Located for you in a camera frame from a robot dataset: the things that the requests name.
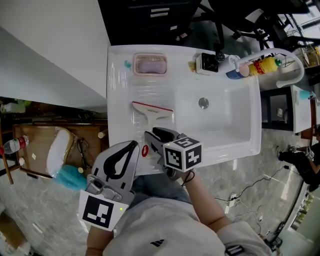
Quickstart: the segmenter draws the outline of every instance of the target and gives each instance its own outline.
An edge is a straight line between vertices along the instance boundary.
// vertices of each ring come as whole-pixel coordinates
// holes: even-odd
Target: chair
[[[288,17],[284,22],[281,21],[278,14],[305,14],[309,12],[309,8],[302,0],[285,1],[281,1],[281,6],[279,6],[276,0],[267,2],[247,0],[245,3],[236,0],[209,0],[213,10],[200,4],[199,8],[204,13],[201,13],[200,17],[193,18],[192,21],[212,21],[215,23],[220,40],[220,44],[215,45],[216,51],[221,51],[225,46],[222,24],[234,32],[232,36],[234,39],[241,36],[256,39],[259,41],[261,50],[265,47],[269,48],[267,41],[272,41],[275,48],[291,52],[304,47],[298,44],[301,41],[320,44],[318,38],[287,35],[285,28],[291,25],[291,22]]]

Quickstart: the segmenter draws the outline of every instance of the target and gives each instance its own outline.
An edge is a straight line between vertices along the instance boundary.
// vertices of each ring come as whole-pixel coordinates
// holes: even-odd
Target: yellow bottle
[[[263,60],[257,60],[249,65],[250,76],[257,76],[268,72],[275,72],[281,64],[281,60],[275,59],[274,57],[267,57]]]

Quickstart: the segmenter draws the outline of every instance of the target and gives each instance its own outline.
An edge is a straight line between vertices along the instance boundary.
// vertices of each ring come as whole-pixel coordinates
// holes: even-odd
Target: soap dish
[[[167,73],[167,58],[160,53],[136,53],[133,57],[133,73],[136,76],[165,76]]]

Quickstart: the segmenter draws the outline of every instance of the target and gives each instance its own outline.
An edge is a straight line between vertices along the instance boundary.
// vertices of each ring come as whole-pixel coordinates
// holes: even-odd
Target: faucet
[[[280,49],[280,48],[265,49],[265,50],[256,52],[256,53],[251,54],[251,55],[244,57],[244,58],[239,58],[238,56],[230,55],[225,58],[225,61],[221,64],[221,67],[223,67],[223,68],[221,68],[220,70],[224,73],[231,71],[231,70],[234,70],[234,69],[235,69],[235,71],[239,72],[239,67],[241,64],[248,65],[249,61],[258,58],[261,55],[266,55],[266,54],[283,54],[283,55],[292,57],[298,63],[298,65],[300,67],[300,73],[296,78],[286,80],[286,81],[277,81],[275,84],[278,88],[281,88],[283,86],[290,85],[290,84],[295,84],[295,83],[299,82],[304,77],[305,68],[304,68],[304,65],[302,64],[301,60],[296,55],[294,55],[292,52],[284,50],[284,49]]]

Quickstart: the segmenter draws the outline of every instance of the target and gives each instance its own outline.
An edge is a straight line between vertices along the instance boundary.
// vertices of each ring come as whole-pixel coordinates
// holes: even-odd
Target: white t-shirt
[[[235,246],[244,249],[238,256],[271,255],[246,222],[215,233],[199,222],[191,204],[152,197],[124,213],[103,256],[225,256],[226,248]]]

